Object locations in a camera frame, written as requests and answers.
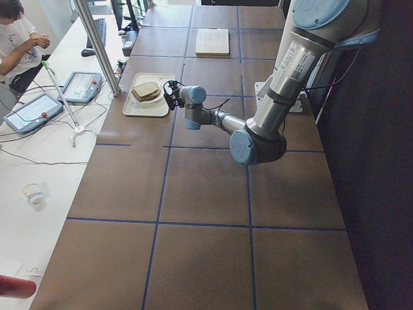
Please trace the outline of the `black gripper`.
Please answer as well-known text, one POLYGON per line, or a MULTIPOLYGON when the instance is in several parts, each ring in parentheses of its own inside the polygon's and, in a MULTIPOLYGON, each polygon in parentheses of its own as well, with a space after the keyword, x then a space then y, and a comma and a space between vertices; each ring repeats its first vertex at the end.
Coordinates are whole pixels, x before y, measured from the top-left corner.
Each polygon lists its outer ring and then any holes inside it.
POLYGON ((169 107, 174 109, 181 106, 181 99, 179 97, 179 88, 172 89, 169 97, 169 107))

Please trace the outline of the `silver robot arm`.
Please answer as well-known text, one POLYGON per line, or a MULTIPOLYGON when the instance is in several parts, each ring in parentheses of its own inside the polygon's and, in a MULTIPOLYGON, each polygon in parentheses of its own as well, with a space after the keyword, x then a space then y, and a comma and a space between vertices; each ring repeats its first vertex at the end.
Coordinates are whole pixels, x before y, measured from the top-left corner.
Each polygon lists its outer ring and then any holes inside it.
POLYGON ((185 127, 214 125, 230 134, 230 152, 242 165, 280 159, 287 141, 279 128, 319 61, 333 49, 373 43, 378 36, 381 1, 294 1, 290 16, 291 42, 253 117, 246 121, 220 108, 205 108, 206 91, 175 80, 164 84, 170 110, 185 109, 185 127))

